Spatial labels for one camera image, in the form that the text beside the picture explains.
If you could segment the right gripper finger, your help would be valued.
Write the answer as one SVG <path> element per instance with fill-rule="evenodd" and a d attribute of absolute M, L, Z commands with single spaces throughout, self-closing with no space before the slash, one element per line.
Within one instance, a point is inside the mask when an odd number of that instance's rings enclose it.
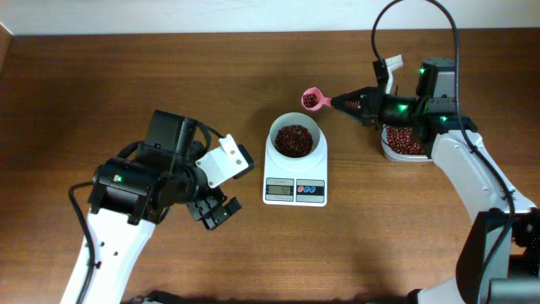
<path fill-rule="evenodd" d="M 379 90 L 376 87 L 364 87 L 349 93 L 332 97 L 332 106 L 357 106 L 370 97 L 377 96 Z"/>
<path fill-rule="evenodd" d="M 360 123 L 361 125 L 365 124 L 365 116 L 362 112 L 362 110 L 358 107 L 346 107 L 346 106 L 338 106 L 337 109 L 349 117 L 353 118 L 356 122 Z"/>

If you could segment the pink measuring scoop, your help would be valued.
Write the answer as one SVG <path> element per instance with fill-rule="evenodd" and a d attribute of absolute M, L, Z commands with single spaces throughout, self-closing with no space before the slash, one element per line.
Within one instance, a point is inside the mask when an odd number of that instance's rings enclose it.
<path fill-rule="evenodd" d="M 331 99 L 325 97 L 317 87 L 307 89 L 300 101 L 302 106 L 308 111 L 318 111 L 324 106 L 331 105 Z"/>

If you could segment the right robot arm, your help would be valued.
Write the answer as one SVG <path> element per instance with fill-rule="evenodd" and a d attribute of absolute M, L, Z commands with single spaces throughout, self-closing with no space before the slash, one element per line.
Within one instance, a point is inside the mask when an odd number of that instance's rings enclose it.
<path fill-rule="evenodd" d="M 476 125 L 457 109 L 457 62 L 425 59 L 414 97 L 391 94 L 399 57 L 375 62 L 378 85 L 333 97 L 332 107 L 365 126 L 410 127 L 451 181 L 472 228 L 453 278 L 409 293 L 410 303 L 537 303 L 539 209 L 496 165 Z"/>

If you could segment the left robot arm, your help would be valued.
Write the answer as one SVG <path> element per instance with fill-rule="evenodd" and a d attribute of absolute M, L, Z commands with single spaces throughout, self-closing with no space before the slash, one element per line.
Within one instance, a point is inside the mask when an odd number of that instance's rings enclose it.
<path fill-rule="evenodd" d="M 154 229 L 175 204 L 213 231 L 240 210 L 220 186 L 251 171 L 254 161 L 229 134 L 195 119 L 157 110 L 145 140 L 129 144 L 97 167 L 87 184 L 89 212 L 68 196 L 84 232 L 64 303 L 119 303 L 134 264 Z"/>

